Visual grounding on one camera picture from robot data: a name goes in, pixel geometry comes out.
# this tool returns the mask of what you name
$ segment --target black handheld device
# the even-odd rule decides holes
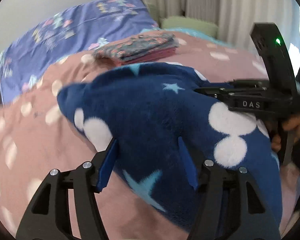
[[[195,91],[213,96],[228,105],[230,111],[248,112],[263,120],[276,120],[281,136],[279,161],[291,161],[293,132],[286,133],[282,122],[300,113],[300,85],[296,82],[287,47],[274,23],[255,23],[251,38],[266,66],[269,80],[234,80],[231,89],[199,88]]]

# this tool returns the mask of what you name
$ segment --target bed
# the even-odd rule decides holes
[[[5,171],[0,172],[0,221],[12,235],[15,235],[27,203],[49,170],[56,166],[61,170],[73,169],[93,156],[92,145],[78,137],[60,115],[56,107],[58,91],[71,82],[92,81],[96,75],[109,69],[83,60],[83,56],[109,42],[157,27],[143,0],[98,0],[56,12],[0,53],[0,92],[5,104],[4,108],[0,106],[0,131],[3,131],[0,134],[0,171]],[[161,62],[193,67],[211,82],[266,77],[259,56],[232,48],[194,30],[170,31],[177,37],[180,48],[175,56]],[[202,66],[201,62],[209,62],[209,68]],[[36,122],[44,128],[38,129]],[[53,143],[44,144],[41,138],[50,138]],[[23,174],[18,178],[18,186],[13,181],[17,174]],[[284,233],[300,194],[300,172],[291,165],[282,170],[281,176],[289,178],[283,179],[282,183],[282,189],[286,190],[284,201],[290,203],[284,210],[286,214],[281,228]],[[137,222],[136,213],[141,208],[146,209],[142,214],[144,219],[155,217],[156,225],[165,225],[166,228],[150,227],[158,239],[164,239],[164,236],[168,239],[186,238],[184,230],[168,223],[135,198],[115,174],[107,189],[98,202],[101,202],[100,212],[105,218],[106,229],[112,231],[111,239],[142,239],[149,235],[149,229],[147,231]],[[124,211],[118,212],[113,223],[106,214],[120,210],[120,206],[110,207],[106,201],[112,198],[114,203],[119,192],[124,192],[125,204],[133,212],[129,215]],[[137,210],[134,209],[135,203],[140,206]],[[132,235],[133,230],[139,230],[139,234]]]

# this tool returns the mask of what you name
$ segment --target blue blanket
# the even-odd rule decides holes
[[[193,68],[133,64],[110,70],[92,83],[63,88],[58,103],[97,151],[104,150],[112,136],[117,139],[115,171],[173,223],[189,230],[199,205],[182,156],[186,139],[221,166],[246,167],[279,226],[278,159],[263,123],[194,92],[204,86],[212,84]]]
[[[39,23],[0,54],[4,104],[31,89],[46,69],[68,55],[100,48],[157,23],[142,0],[98,0],[71,7]]]

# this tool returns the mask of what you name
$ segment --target stack of folded fabric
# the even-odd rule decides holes
[[[105,45],[97,49],[93,56],[96,59],[110,59],[116,66],[121,66],[170,57],[178,46],[175,36],[170,33],[139,35],[125,42]]]

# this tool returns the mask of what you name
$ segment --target purple fabric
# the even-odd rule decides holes
[[[0,54],[4,104],[31,89],[49,65],[156,27],[142,0],[99,0],[41,22]]]

